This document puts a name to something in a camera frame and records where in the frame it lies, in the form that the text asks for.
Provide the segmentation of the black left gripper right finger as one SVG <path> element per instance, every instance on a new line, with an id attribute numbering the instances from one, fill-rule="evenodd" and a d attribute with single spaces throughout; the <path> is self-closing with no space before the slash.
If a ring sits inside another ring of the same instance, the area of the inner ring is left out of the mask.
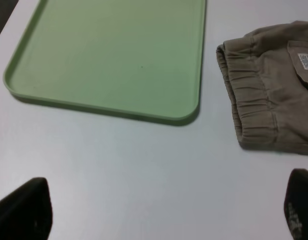
<path id="1" fill-rule="evenodd" d="M 308 240 L 308 170 L 292 170 L 284 199 L 284 215 L 294 240 Z"/>

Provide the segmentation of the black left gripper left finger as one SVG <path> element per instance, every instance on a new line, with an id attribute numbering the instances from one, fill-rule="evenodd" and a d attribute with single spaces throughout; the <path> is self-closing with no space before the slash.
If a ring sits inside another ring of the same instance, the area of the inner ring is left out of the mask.
<path id="1" fill-rule="evenodd" d="M 48 181 L 35 177 L 0 200 L 0 240 L 47 240 L 53 224 Z"/>

